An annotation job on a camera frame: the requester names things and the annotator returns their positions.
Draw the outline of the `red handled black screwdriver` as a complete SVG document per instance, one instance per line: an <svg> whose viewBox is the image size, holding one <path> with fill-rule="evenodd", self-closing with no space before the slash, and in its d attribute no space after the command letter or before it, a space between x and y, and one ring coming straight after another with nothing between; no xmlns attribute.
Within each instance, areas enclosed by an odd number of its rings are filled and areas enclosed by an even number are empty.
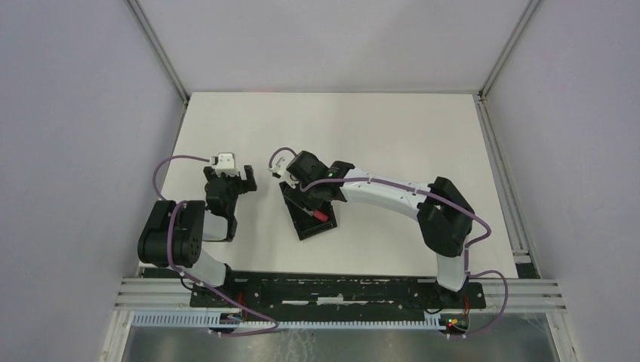
<svg viewBox="0 0 640 362"><path fill-rule="evenodd" d="M329 219L329 217L320 210L307 210L306 213L320 222L327 222Z"/></svg>

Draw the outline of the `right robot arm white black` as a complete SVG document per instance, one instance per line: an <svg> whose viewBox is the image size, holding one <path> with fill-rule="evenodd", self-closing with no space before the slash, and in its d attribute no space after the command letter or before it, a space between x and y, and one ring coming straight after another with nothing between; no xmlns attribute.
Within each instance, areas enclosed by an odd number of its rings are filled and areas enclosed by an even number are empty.
<svg viewBox="0 0 640 362"><path fill-rule="evenodd" d="M323 208L332 202L363 203L400 213L417 222L424 244L436 254L439 287L460 292L468 281L463 259L475 212L444 177L410 183L376 176L345 161L327 166L308 151L283 157L276 150L269 171L279 179L285 203L314 222L330 222Z"/></svg>

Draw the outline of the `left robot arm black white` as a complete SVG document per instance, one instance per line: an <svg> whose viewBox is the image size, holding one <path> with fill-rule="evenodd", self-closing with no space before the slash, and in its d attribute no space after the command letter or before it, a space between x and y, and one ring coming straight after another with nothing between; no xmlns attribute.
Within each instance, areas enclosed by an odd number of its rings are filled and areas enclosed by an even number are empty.
<svg viewBox="0 0 640 362"><path fill-rule="evenodd" d="M246 177L242 178L207 166L203 201L187 201L180 209L176 208L176 201L157 201L137 243L139 260L158 268L171 268L197 283L223 286L231 268L203 251L205 216L223 218L226 229L221 241L233 240L238 225L238 197L257 190L253 167L245 165L244 171Z"/></svg>

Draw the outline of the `black plastic bin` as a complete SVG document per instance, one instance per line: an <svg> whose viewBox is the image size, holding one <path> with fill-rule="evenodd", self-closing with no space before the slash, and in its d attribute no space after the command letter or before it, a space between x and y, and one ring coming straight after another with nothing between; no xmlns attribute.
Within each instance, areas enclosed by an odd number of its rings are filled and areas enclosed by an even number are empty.
<svg viewBox="0 0 640 362"><path fill-rule="evenodd" d="M319 204L315 203L315 206L309 206L308 200L299 189L290 187L286 182L280 182L278 186L300 241L335 229L338 226L333 206L329 201L321 201ZM327 222L320 222L309 216L306 213L307 210L320 210L329 219Z"/></svg>

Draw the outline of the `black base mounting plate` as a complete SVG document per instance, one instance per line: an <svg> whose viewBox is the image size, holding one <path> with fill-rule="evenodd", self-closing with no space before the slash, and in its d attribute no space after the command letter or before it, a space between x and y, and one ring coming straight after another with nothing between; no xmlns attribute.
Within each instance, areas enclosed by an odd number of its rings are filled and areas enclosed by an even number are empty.
<svg viewBox="0 0 640 362"><path fill-rule="evenodd" d="M421 321L445 309L483 309L479 282L447 292L431 279L232 271L219 290L257 311L224 313L229 321Z"/></svg>

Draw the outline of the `left aluminium corner post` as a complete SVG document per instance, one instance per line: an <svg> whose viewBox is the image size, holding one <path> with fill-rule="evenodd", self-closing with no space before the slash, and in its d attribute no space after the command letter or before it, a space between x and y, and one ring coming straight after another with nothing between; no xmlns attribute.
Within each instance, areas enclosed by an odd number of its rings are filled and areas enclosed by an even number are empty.
<svg viewBox="0 0 640 362"><path fill-rule="evenodd" d="M138 0L125 0L125 4L128 6L132 13L136 24L143 33L143 37L146 39L147 44L150 46L151 51L154 53L157 61L161 65L164 73L169 79L172 88L180 98L181 103L187 107L190 100L190 95L186 90L180 76L174 64L172 63L168 52L166 51L161 39L159 38L156 30L154 29L149 17L140 1Z"/></svg>

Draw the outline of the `aluminium corner post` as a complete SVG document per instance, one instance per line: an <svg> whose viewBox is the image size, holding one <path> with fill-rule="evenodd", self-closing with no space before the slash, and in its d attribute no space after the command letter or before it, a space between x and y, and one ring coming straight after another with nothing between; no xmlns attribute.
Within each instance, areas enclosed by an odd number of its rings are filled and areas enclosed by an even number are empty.
<svg viewBox="0 0 640 362"><path fill-rule="evenodd" d="M149 17L140 1L138 0L125 0L125 4L128 6L132 13L136 24L143 33L143 37L146 39L147 44L150 46L151 51L154 53L157 61L161 65L164 73L169 79L172 88L180 98L181 103L187 107L190 100L190 95L186 90L180 76L174 64L172 63L168 52L166 51L161 39L159 38L156 30L154 29Z"/></svg>
<svg viewBox="0 0 640 362"><path fill-rule="evenodd" d="M520 14L514 28L509 34L508 39L506 40L504 46L499 52L498 58L496 59L494 65L492 66L487 78L482 84L482 87L478 91L478 97L480 100L485 100L488 94L491 92L492 88L497 82L502 69L508 62L511 57L512 52L516 48L520 38L524 34L527 29L529 23L534 18L534 15L537 13L539 7L543 4L542 0L529 0L527 4Z"/></svg>

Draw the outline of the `right aluminium corner post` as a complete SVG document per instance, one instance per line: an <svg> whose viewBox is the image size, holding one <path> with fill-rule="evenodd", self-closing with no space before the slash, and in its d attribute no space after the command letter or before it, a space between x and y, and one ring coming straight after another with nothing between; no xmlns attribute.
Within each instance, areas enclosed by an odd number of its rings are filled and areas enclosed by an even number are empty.
<svg viewBox="0 0 640 362"><path fill-rule="evenodd" d="M492 88L497 82L502 69L508 62L511 57L512 52L516 48L520 38L524 34L527 29L529 23L534 18L534 15L537 13L539 7L543 4L542 0L529 0L527 4L520 14L514 28L509 34L508 39L506 40L504 46L499 52L498 58L496 59L494 65L492 66L487 78L482 84L482 87L478 91L478 97L480 100L485 100L488 94L491 92Z"/></svg>

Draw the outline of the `aluminium frame rail front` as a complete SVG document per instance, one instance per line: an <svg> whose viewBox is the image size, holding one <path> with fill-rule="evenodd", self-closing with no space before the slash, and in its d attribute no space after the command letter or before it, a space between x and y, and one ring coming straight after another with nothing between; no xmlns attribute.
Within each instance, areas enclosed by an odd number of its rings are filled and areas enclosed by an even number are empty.
<svg viewBox="0 0 640 362"><path fill-rule="evenodd" d="M482 278L486 308L481 313L500 310L504 286L500 279ZM506 313L566 313L567 306L556 281L509 279ZM125 278L119 288L115 310L124 311L196 311L190 305L192 293L178 279Z"/></svg>

